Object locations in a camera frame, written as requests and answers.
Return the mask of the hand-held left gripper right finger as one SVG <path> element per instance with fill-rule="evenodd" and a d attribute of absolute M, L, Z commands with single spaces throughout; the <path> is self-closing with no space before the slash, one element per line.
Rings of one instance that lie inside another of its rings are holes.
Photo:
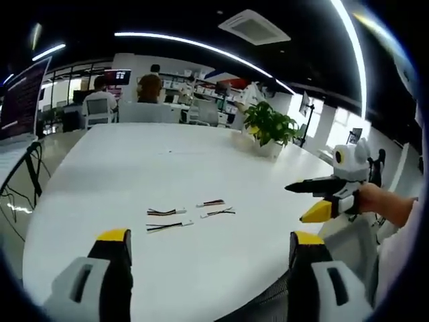
<path fill-rule="evenodd" d="M 317 235 L 290 234 L 288 272 L 288 321 L 365 321 L 373 312 L 364 284 Z"/>

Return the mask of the person's right hand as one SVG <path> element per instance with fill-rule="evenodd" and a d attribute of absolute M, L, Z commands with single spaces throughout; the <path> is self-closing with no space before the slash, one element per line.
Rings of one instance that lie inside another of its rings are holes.
<path fill-rule="evenodd" d="M 373 212 L 385 219 L 389 218 L 389 200 L 391 193 L 372 183 L 365 183 L 359 187 L 359 213 Z"/>

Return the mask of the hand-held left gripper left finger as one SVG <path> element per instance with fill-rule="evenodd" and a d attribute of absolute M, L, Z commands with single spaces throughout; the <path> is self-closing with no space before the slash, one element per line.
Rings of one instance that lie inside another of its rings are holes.
<path fill-rule="evenodd" d="M 103 232 L 54 279 L 46 314 L 52 321 L 130 321 L 131 267 L 131 230 Z"/>

